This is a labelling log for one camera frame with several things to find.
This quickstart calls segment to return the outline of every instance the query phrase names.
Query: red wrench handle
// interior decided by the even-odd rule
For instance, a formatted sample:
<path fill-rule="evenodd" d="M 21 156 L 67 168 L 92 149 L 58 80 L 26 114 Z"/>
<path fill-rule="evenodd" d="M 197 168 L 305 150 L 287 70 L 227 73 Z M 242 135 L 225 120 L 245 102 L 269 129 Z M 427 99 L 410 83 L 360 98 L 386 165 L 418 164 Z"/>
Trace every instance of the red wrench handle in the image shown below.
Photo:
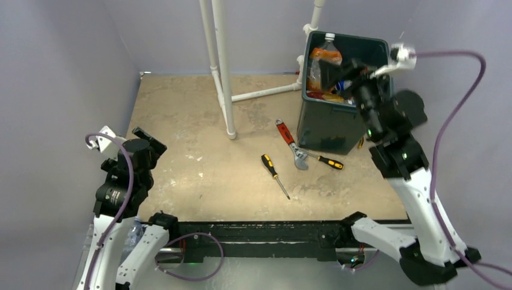
<path fill-rule="evenodd" d="M 280 122 L 280 124 L 279 122 L 276 122 L 276 126 L 277 129 L 279 130 L 279 133 L 281 133 L 281 136 L 283 136 L 284 140 L 288 145 L 295 142 L 295 140 L 292 137 L 292 134 L 290 134 L 290 130 L 288 130 L 288 127 L 286 127 L 286 125 L 282 121 Z"/>

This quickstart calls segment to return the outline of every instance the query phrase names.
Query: white bottle cap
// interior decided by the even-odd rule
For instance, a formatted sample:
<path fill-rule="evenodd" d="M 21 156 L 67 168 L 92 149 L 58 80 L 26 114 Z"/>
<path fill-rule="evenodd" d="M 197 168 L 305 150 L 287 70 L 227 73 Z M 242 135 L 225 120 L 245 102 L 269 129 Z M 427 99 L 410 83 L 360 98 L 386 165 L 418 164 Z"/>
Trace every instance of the white bottle cap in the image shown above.
<path fill-rule="evenodd" d="M 326 40 L 334 40 L 334 33 L 326 33 L 325 39 Z"/>

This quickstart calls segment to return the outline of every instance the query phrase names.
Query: bottle with orange label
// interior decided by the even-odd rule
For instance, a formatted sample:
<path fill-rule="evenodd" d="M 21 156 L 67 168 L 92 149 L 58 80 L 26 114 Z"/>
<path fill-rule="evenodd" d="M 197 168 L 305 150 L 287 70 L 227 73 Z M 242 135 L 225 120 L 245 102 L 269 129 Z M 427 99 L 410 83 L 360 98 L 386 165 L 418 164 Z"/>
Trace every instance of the bottle with orange label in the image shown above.
<path fill-rule="evenodd" d="M 309 91 L 322 91 L 321 88 L 321 71 L 319 60 L 323 59 L 328 62 L 341 64 L 341 53 L 336 49 L 333 44 L 334 33 L 325 34 L 325 42 L 320 47 L 315 48 L 309 55 L 311 61 L 310 69 L 307 72 L 307 89 Z"/>

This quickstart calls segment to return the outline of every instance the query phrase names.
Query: wrench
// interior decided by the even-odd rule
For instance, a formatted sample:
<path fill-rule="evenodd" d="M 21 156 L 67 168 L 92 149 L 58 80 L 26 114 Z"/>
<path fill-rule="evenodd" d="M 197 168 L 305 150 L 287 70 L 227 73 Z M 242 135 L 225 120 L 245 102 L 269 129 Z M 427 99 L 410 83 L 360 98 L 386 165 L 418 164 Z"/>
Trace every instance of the wrench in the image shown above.
<path fill-rule="evenodd" d="M 281 133 L 281 136 L 283 136 L 288 146 L 290 146 L 290 148 L 292 149 L 293 156 L 295 157 L 295 167 L 297 167 L 300 170 L 307 170 L 307 154 L 301 151 L 297 144 L 295 144 L 295 140 L 293 139 L 292 134 L 290 134 L 290 131 L 288 130 L 288 128 L 281 119 L 275 120 L 275 125 L 277 126 L 279 133 Z"/>

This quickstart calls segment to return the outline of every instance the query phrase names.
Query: trash bin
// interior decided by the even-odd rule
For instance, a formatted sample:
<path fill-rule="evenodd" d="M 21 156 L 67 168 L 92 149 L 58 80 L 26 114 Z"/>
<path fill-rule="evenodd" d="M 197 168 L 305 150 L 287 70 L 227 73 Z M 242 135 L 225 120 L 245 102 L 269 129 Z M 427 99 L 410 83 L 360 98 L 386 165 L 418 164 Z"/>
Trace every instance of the trash bin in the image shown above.
<path fill-rule="evenodd" d="M 357 108 L 306 95 L 309 54 L 324 42 L 325 32 L 313 31 L 309 34 L 303 66 L 302 108 L 297 127 L 298 145 L 305 149 L 346 155 L 366 132 Z M 369 66 L 380 67 L 388 64 L 389 48 L 384 40 L 336 34 L 333 44 L 341 52 L 344 62 L 357 58 Z M 391 94 L 392 80 L 387 87 Z"/>

